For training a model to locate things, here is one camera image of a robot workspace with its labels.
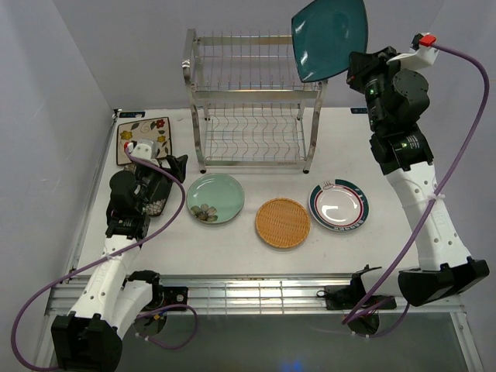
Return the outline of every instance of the green ceramic plate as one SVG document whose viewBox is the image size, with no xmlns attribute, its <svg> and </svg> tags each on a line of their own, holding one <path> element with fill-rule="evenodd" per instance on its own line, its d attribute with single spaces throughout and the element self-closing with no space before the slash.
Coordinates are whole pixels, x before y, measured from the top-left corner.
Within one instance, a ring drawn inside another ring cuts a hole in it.
<svg viewBox="0 0 496 372">
<path fill-rule="evenodd" d="M 198 221 L 223 223 L 239 213 L 245 204 L 245 193 L 228 174 L 206 174 L 191 185 L 186 202 Z"/>
</svg>

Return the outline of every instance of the white plate with red rim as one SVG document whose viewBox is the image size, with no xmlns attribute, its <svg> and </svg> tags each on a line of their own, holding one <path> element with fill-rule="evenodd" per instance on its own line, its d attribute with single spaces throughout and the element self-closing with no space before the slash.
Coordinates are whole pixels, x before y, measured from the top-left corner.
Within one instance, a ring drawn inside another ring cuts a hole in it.
<svg viewBox="0 0 496 372">
<path fill-rule="evenodd" d="M 369 215 L 369 203 L 362 190 L 338 179 L 315 186 L 308 207 L 318 223 L 338 232 L 360 228 Z"/>
</svg>

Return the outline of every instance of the cable tie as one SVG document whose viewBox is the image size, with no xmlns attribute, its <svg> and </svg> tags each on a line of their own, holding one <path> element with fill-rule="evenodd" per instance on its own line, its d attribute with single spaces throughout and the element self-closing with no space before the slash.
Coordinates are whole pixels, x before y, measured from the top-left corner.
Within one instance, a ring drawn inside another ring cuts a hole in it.
<svg viewBox="0 0 496 372">
<path fill-rule="evenodd" d="M 107 261 L 110 261 L 111 259 L 115 258 L 115 256 L 111 256 L 110 254 L 110 249 L 107 249 L 107 246 L 104 247 L 104 254 L 105 254 L 105 258 L 107 259 Z"/>
<path fill-rule="evenodd" d="M 446 196 L 444 194 L 439 194 L 439 195 L 431 194 L 431 195 L 427 195 L 427 199 L 428 200 L 435 200 L 435 201 L 443 200 L 445 197 Z"/>
</svg>

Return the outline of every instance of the red clip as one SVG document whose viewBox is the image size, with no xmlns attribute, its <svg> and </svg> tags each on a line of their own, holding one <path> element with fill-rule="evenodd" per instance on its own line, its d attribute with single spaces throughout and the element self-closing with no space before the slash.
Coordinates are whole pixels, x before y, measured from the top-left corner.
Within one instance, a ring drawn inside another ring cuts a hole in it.
<svg viewBox="0 0 496 372">
<path fill-rule="evenodd" d="M 436 42 L 436 37 L 434 35 L 425 35 L 419 40 L 419 44 L 424 47 L 431 47 Z"/>
</svg>

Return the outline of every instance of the plate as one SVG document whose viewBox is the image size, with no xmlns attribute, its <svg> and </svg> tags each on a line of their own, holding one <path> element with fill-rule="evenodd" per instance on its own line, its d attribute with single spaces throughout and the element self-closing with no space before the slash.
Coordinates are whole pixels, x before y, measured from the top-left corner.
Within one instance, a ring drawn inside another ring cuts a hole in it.
<svg viewBox="0 0 496 372">
<path fill-rule="evenodd" d="M 191 185 L 186 200 L 198 221 L 216 224 L 236 217 L 245 204 L 245 193 L 228 174 L 206 174 Z"/>
<path fill-rule="evenodd" d="M 363 0 L 315 0 L 291 20 L 294 59 L 301 82 L 328 79 L 347 70 L 350 53 L 367 51 Z"/>
<path fill-rule="evenodd" d="M 255 218 L 258 235 L 276 248 L 292 248 L 308 236 L 310 217 L 302 205 L 286 198 L 262 205 Z"/>
<path fill-rule="evenodd" d="M 340 232 L 358 229 L 369 215 L 365 194 L 344 180 L 325 181 L 315 186 L 308 206 L 318 223 Z"/>
</svg>

